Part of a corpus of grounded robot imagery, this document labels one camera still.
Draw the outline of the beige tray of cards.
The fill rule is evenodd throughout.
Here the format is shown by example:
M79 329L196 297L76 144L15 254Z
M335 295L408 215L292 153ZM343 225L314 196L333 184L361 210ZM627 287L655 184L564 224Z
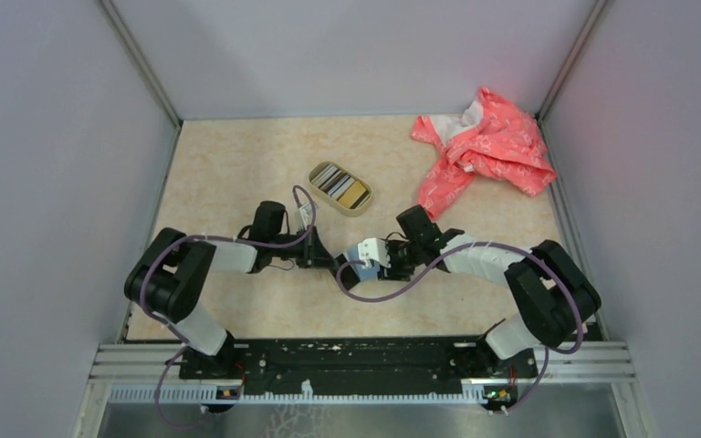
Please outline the beige tray of cards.
M371 206L373 190L361 177L336 162L320 162L308 172L309 189L348 217L361 216Z

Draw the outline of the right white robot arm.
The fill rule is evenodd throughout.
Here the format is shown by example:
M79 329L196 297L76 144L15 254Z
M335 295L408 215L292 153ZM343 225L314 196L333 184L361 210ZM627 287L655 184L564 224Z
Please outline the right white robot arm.
M379 268L378 277L405 281L415 268L465 274L507 287L517 313L496 324L481 338L479 368L502 375L524 349L541 345L564 354L580 348L586 322L602 300L565 249L544 240L530 249L479 241L459 229L441 230L421 206L396 218L401 239L370 239L360 244L366 265Z

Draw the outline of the beige card holder wallet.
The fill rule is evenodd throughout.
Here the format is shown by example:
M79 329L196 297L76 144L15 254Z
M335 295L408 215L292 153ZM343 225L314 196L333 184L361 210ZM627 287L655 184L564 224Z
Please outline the beige card holder wallet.
M344 255L347 261L351 261L351 264L343 270L343 274L352 272L359 282L376 280L378 278L381 269L380 264L374 260L368 264L363 262L356 246L348 248Z

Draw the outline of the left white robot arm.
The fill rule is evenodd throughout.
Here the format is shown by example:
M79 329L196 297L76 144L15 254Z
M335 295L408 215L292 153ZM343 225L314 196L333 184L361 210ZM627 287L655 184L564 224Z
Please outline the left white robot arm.
M298 268L335 271L339 267L316 227L283 234L286 219L285 205L264 201L253 223L236 240L214 241L164 228L126 278L124 296L147 316L167 325L188 348L201 353L205 370L216 378L226 377L237 364L235 350L228 347L233 337L200 303L211 271L257 274L275 258L290 260Z

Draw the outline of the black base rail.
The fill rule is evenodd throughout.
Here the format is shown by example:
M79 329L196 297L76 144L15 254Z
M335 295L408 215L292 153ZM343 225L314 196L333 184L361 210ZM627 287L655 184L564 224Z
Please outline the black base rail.
M295 395L304 381L319 396L457 394L466 379L537 374L532 349L500 360L477 335L237 339L214 356L188 350L179 369L185 381L241 379L252 396Z

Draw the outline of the pink crumpled cloth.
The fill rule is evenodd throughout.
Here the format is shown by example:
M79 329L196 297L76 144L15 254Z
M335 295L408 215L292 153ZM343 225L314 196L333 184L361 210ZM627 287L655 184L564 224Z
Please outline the pink crumpled cloth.
M506 181L529 197L543 193L557 178L534 117L486 87L459 116L417 117L410 138L438 153L417 198L433 220L477 176Z

